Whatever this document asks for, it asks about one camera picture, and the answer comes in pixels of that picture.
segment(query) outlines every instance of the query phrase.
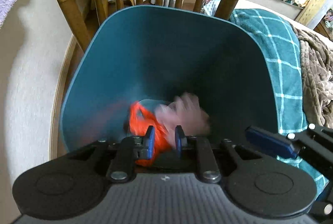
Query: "teal plaid blanket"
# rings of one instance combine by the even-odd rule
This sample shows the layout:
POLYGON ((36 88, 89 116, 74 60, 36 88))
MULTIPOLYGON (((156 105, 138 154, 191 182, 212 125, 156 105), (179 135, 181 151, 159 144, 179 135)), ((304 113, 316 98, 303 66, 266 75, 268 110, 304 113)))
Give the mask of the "teal plaid blanket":
MULTIPOLYGON (((219 2, 210 0, 202 12, 213 16, 219 2)), ((235 9, 229 21, 252 36, 265 57, 275 94, 278 132, 286 136, 305 130, 307 121, 302 109, 299 41, 289 22, 262 9, 235 9)), ((300 157, 296 160, 278 157, 278 160, 310 174, 316 182, 318 195, 328 183, 321 173, 300 157)))

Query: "screw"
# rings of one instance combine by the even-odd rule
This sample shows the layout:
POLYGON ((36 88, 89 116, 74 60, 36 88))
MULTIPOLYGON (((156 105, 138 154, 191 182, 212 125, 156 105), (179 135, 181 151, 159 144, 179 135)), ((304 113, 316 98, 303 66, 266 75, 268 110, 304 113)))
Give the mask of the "screw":
POLYGON ((111 173, 111 178, 114 180, 124 180, 127 178, 127 173, 123 171, 114 171, 111 173))
POLYGON ((220 173, 213 170, 208 170, 203 173, 203 177, 208 180, 215 180, 220 176, 220 173))
POLYGON ((332 210, 333 210, 333 206, 329 203, 324 208, 324 214, 329 215, 332 212, 332 210))
POLYGON ((288 138, 288 139, 294 139, 294 138, 295 138, 295 134, 294 134, 294 133, 289 133, 289 134, 287 135, 287 138, 288 138))
POLYGON ((132 136, 134 139, 134 144, 141 144, 142 142, 142 137, 141 136, 132 136))

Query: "teal bin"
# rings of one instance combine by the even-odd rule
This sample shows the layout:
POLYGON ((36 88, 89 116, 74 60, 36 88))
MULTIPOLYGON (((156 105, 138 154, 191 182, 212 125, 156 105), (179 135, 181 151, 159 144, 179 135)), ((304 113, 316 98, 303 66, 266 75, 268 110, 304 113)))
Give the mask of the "teal bin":
POLYGON ((211 142, 247 144, 255 125, 277 132, 270 76, 257 43, 240 27, 178 9, 136 6, 101 25, 69 86, 60 132, 69 151, 129 135, 135 101, 199 97, 210 117, 211 142))

